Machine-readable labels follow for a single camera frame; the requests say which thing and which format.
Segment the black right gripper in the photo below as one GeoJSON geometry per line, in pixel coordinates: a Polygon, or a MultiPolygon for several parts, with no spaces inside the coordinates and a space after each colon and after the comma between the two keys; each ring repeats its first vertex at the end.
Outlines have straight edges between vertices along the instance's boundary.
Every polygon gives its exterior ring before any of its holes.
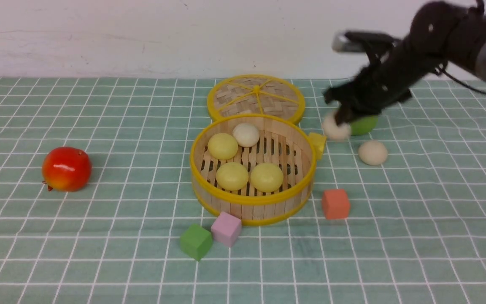
{"type": "Polygon", "coordinates": [[[339,102],[337,126],[349,125],[411,98],[410,87],[447,61],[439,54],[419,52],[410,40],[402,40],[381,58],[374,58],[352,80],[323,92],[324,101],[339,102]]]}

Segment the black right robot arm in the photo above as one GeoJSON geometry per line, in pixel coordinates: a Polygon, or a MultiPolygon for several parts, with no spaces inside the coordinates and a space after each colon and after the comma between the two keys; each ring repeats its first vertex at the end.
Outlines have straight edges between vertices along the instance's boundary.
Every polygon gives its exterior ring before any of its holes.
{"type": "Polygon", "coordinates": [[[486,83],[486,2],[464,7],[446,1],[424,4],[408,34],[346,30],[332,43],[336,52],[365,53],[369,63],[350,81],[330,87],[324,101],[339,103],[336,125],[377,116],[412,98],[410,87],[428,74],[446,75],[453,63],[486,83]]]}

